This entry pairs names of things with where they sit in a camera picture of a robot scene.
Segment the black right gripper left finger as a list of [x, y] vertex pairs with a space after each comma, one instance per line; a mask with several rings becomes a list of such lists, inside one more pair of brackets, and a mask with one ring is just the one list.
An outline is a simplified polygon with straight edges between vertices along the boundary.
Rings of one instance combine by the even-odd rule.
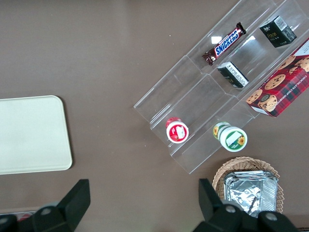
[[88, 179], [79, 180], [55, 206], [39, 209], [19, 224], [21, 232], [73, 232], [90, 206]]

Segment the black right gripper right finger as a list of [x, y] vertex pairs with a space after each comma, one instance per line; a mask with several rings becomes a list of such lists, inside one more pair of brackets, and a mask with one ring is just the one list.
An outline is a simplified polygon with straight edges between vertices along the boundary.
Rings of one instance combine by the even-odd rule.
[[222, 203], [208, 179], [200, 179], [198, 199], [204, 221], [195, 232], [297, 232], [296, 226], [283, 214], [263, 211], [257, 218], [237, 206]]

